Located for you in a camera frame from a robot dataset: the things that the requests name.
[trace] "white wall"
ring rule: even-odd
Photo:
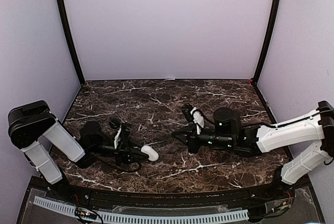
[[[272,0],[66,0],[87,80],[253,76]]]
[[[16,223],[31,174],[8,137],[8,112],[45,100],[63,119],[80,85],[56,0],[0,0],[0,222]]]
[[[321,100],[334,105],[334,0],[281,0],[259,88],[278,121]],[[308,144],[291,147],[298,155]],[[327,223],[334,223],[334,166],[310,173]]]

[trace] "brown marble surface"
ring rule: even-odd
[[[90,81],[79,93],[65,126],[79,138],[87,121],[98,121],[104,132],[110,116],[132,123],[133,139],[150,145],[160,158],[145,161],[136,173],[121,173],[96,162],[87,169],[72,164],[57,148],[52,157],[71,184],[141,193],[199,193],[270,183],[276,167],[288,158],[282,148],[259,157],[240,158],[225,151],[201,147],[188,154],[187,147],[171,137],[186,125],[184,103],[200,108],[212,118],[215,109],[238,110],[243,122],[269,122],[265,109],[244,80],[130,80]],[[113,158],[103,159],[114,164]]]

